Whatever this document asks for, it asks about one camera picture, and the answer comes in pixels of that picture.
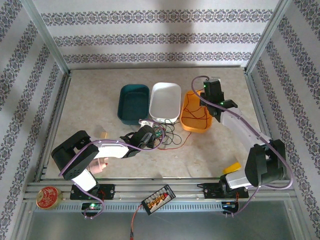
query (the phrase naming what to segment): striped floral wallpaper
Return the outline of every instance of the striped floral wallpaper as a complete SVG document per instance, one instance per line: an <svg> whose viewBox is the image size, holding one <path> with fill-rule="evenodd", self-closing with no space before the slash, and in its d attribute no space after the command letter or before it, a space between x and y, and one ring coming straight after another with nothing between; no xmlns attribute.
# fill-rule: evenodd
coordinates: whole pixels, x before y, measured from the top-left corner
<svg viewBox="0 0 320 240"><path fill-rule="evenodd" d="M19 0L0 0L0 240L34 178L62 72Z"/></svg>
<svg viewBox="0 0 320 240"><path fill-rule="evenodd" d="M70 69L245 66L278 0L34 0Z"/></svg>
<svg viewBox="0 0 320 240"><path fill-rule="evenodd" d="M292 1L251 73L269 131L285 142L312 239L320 239L319 19L319 0Z"/></svg>

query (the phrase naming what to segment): teal plastic container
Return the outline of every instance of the teal plastic container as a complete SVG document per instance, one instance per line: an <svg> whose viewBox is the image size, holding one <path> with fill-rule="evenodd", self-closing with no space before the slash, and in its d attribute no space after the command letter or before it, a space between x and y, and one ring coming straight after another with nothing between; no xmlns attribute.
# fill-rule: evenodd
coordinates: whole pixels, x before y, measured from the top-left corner
<svg viewBox="0 0 320 240"><path fill-rule="evenodd" d="M126 125L139 125L148 118L150 90L143 84L128 84L121 88L118 118Z"/></svg>

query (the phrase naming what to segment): patterned wallpaper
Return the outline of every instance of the patterned wallpaper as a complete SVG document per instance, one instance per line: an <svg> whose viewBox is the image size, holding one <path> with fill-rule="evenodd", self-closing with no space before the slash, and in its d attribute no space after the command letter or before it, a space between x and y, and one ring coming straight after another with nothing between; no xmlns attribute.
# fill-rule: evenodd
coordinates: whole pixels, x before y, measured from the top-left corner
<svg viewBox="0 0 320 240"><path fill-rule="evenodd" d="M34 0L70 69L245 66L278 0Z"/></svg>
<svg viewBox="0 0 320 240"><path fill-rule="evenodd" d="M19 0L0 0L0 240L34 179L62 72Z"/></svg>
<svg viewBox="0 0 320 240"><path fill-rule="evenodd" d="M251 73L274 138L285 142L295 190L320 239L320 3L294 0Z"/></svg>

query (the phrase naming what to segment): plastic tray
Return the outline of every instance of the plastic tray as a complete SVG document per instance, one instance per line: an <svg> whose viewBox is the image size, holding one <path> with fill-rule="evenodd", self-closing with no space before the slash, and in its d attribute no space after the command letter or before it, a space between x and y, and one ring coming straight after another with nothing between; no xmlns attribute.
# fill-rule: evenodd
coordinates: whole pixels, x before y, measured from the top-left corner
<svg viewBox="0 0 320 240"><path fill-rule="evenodd" d="M156 122L175 122L180 115L181 87L175 83L158 82L151 91L149 114Z"/></svg>
<svg viewBox="0 0 320 240"><path fill-rule="evenodd" d="M118 118L126 125L139 125L148 117L150 91L146 85L129 84L120 91Z"/></svg>
<svg viewBox="0 0 320 240"><path fill-rule="evenodd" d="M193 119L193 115L202 119ZM200 99L193 91L188 91L184 97L180 123L184 130L199 134L206 132L212 125L212 116L206 107L200 107Z"/></svg>

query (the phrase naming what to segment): white plastic container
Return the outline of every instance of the white plastic container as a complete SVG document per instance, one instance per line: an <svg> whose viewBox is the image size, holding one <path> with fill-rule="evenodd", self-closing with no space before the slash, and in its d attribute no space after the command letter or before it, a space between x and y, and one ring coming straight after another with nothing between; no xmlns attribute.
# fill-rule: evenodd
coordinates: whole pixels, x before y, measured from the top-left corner
<svg viewBox="0 0 320 240"><path fill-rule="evenodd" d="M149 114L159 123L174 123L180 115L181 87L175 83L158 82L151 91Z"/></svg>

